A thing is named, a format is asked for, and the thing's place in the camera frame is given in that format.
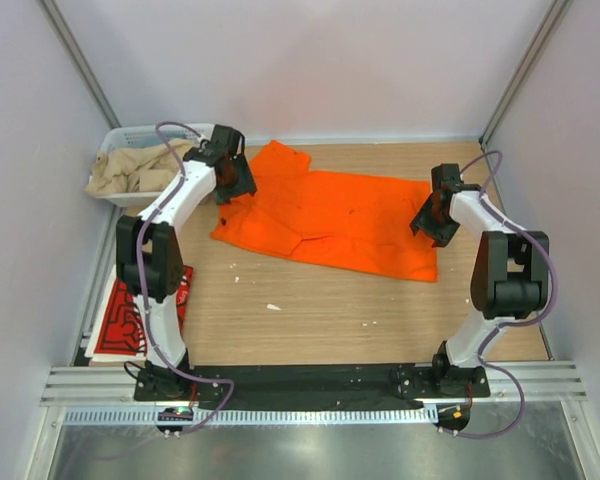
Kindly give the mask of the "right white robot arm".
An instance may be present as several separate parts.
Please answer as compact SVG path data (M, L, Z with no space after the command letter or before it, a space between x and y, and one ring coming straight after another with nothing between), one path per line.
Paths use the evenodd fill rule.
M507 330L541 322L554 307L557 275L549 238L512 222L476 185L439 186L411 222L435 247L449 244L459 227L478 240L468 316L444 341L428 376L439 394L452 396L485 380L485 355Z

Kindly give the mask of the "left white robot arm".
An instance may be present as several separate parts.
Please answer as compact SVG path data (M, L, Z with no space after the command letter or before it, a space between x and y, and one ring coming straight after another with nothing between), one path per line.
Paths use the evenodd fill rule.
M179 172L140 214L116 226L116 273L133 295L146 338L146 368L158 373L157 387L169 399L184 398L197 379L190 373L180 333L177 290L184 274L179 233L196 207L213 194L220 204L257 187L245 148L205 141L185 156Z

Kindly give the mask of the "orange t shirt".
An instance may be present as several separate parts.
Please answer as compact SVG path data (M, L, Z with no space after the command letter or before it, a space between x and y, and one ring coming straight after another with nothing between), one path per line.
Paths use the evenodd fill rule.
M222 205L211 236L286 260L435 282L436 251L410 223L424 181L313 170L309 154L271 141L251 160L257 185Z

